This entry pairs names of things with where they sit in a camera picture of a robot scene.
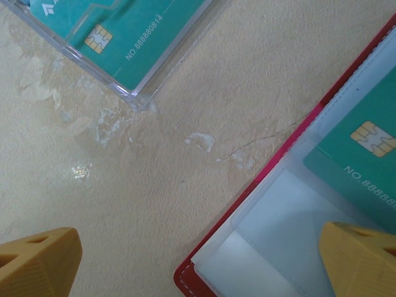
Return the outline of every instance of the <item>scratch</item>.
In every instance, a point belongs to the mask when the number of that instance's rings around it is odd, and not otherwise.
[[[244,149],[245,147],[248,147],[248,146],[250,146],[250,145],[252,145],[252,144],[255,144],[257,141],[265,140],[265,139],[269,139],[269,138],[273,138],[273,137],[275,137],[275,136],[278,136],[279,134],[281,134],[281,133],[285,132],[287,129],[289,129],[291,126],[294,126],[295,124],[297,124],[298,122],[300,122],[301,120],[303,120],[307,115],[309,115],[309,113],[305,114],[301,119],[295,121],[293,124],[290,124],[289,126],[287,126],[286,128],[282,129],[281,131],[278,131],[278,132],[276,132],[276,133],[274,133],[274,134],[272,134],[272,135],[270,135],[270,136],[265,136],[265,137],[258,138],[258,139],[256,139],[256,140],[250,141],[249,143],[247,143],[247,144],[245,144],[245,145],[242,145],[242,147],[236,149],[234,152],[230,153],[227,157],[225,157],[225,158],[219,158],[218,161],[224,161],[224,160],[230,158],[230,157],[231,157],[232,155],[234,155],[236,152],[238,152],[238,151],[240,151],[240,150]]]

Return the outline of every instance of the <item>smart card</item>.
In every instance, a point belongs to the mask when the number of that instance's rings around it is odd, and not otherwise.
[[[319,142],[304,164],[396,233],[396,68]]]
[[[30,12],[124,88],[139,92],[212,0],[30,0]]]

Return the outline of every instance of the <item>beige surface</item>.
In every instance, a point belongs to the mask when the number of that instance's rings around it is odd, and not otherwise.
[[[394,12],[230,1],[134,114],[0,6],[0,242],[73,226],[71,296],[179,296],[177,265]]]

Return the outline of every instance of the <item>red card holder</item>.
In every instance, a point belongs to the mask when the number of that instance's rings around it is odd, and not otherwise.
[[[353,64],[345,71],[339,78],[335,85],[329,90],[325,97],[316,105],[316,107],[309,113],[306,119],[299,125],[299,127],[292,133],[292,135],[285,141],[285,143],[278,149],[273,157],[266,164],[264,169],[257,175],[253,182],[246,188],[242,195],[235,201],[235,203],[228,209],[210,232],[203,238],[197,247],[188,255],[183,263],[177,268],[174,274],[174,282],[176,286],[185,296],[195,297],[209,297],[221,296],[220,292],[214,292],[213,289],[205,283],[205,281],[197,274],[194,269],[192,258],[204,246],[204,244],[215,234],[227,219],[235,212],[235,210],[245,201],[250,193],[263,181],[263,179],[273,170],[275,165],[279,163],[281,158],[291,149],[293,144],[299,139],[301,134],[311,125],[311,123],[320,115],[326,105],[333,99],[340,89],[348,82],[351,76],[358,70],[358,68],[367,60],[369,55],[378,47],[381,41],[396,27],[396,14],[388,21],[385,27],[376,35],[370,42],[367,48],[358,56]]]

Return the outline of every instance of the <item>clear plastic card holder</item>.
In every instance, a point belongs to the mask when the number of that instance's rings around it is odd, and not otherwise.
[[[344,171],[351,183],[356,182],[352,169],[340,167],[317,147],[396,67],[395,52],[393,29],[193,256],[196,273],[218,296],[334,296],[318,249],[324,223],[384,230],[308,168],[306,160],[315,152],[316,162],[326,164],[324,171]]]
[[[226,0],[0,0],[132,109],[146,106]]]

